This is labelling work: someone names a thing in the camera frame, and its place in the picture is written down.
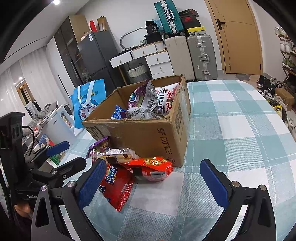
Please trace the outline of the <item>left hand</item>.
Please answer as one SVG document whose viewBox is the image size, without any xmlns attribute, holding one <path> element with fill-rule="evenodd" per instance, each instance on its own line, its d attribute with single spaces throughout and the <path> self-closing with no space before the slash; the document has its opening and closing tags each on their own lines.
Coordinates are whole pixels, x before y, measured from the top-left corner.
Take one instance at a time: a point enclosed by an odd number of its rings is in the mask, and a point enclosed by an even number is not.
<svg viewBox="0 0 296 241">
<path fill-rule="evenodd" d="M 18 204 L 14 205 L 15 211 L 22 217 L 32 219 L 33 211 L 31 210 L 28 202 L 21 201 Z"/>
</svg>

